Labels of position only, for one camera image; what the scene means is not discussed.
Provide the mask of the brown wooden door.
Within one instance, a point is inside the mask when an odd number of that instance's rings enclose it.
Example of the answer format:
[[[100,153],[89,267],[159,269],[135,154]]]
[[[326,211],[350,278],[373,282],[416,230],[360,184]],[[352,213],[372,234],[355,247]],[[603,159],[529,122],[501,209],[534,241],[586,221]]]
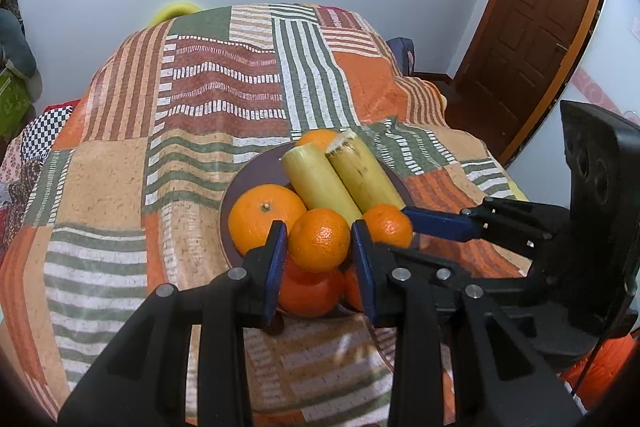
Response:
[[[509,164],[559,98],[602,0],[488,0],[454,76],[449,119]]]

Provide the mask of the small tangerine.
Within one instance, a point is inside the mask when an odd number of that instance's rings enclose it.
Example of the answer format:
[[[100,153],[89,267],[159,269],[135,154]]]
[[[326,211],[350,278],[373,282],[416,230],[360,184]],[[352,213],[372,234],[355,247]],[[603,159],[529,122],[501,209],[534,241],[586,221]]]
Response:
[[[337,212],[316,208],[296,220],[288,234],[288,254],[300,268],[324,273],[341,265],[349,252],[350,228]]]
[[[378,204],[362,215],[374,243],[408,248],[413,238],[409,218],[394,205]]]

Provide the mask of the large orange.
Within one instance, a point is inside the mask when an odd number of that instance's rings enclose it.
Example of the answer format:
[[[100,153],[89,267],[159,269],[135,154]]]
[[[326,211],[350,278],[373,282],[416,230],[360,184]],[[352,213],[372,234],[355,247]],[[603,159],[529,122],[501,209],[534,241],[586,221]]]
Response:
[[[297,146],[312,144],[320,150],[322,154],[340,134],[331,129],[309,130],[304,133],[296,142]]]
[[[231,207],[228,229],[232,243],[244,257],[266,243],[273,221],[282,221],[290,229],[306,211],[300,197],[285,186],[262,184],[252,187]]]

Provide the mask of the yellow sugarcane piece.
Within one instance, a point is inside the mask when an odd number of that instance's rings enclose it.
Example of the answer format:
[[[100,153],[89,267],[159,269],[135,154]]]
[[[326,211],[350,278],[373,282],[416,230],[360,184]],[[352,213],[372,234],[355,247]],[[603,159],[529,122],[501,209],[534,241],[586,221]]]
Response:
[[[342,180],[314,144],[294,146],[282,155],[281,165],[308,209],[331,209],[348,225],[361,218],[361,212]]]
[[[326,158],[362,213],[377,205],[405,208],[395,185],[355,131],[337,135],[326,148]]]

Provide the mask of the purple round plate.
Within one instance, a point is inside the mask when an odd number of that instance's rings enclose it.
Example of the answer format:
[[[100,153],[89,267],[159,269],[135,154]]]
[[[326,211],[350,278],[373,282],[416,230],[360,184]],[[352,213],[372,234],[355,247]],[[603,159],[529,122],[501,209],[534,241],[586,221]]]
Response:
[[[413,245],[396,176],[359,140],[282,145],[243,167],[222,200],[224,252],[246,271],[248,312],[269,320],[358,308],[350,226],[363,220],[372,239]]]

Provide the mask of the yellow round cushion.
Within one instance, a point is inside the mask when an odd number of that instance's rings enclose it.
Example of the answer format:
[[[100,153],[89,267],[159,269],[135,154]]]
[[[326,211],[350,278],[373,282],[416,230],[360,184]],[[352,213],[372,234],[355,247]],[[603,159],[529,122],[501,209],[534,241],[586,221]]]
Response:
[[[161,8],[149,22],[149,27],[167,22],[173,18],[200,12],[201,8],[190,2],[174,2]]]

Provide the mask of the green storage box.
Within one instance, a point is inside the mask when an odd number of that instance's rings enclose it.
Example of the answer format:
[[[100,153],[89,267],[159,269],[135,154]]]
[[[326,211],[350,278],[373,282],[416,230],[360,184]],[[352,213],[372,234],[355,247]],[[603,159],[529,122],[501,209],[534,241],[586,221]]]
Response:
[[[0,132],[9,141],[26,126],[34,108],[26,81],[6,66],[1,69],[0,84]]]

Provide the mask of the patchwork striped bed cover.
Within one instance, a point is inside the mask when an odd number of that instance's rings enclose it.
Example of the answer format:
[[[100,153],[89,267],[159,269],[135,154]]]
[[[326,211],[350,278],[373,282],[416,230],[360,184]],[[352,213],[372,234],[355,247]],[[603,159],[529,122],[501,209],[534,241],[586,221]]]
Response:
[[[229,268],[230,182],[307,131],[356,131],[421,207],[520,196],[445,108],[362,16],[333,6],[239,4],[132,34],[78,105],[32,122],[2,162],[1,348],[37,409],[58,415],[158,284]]]

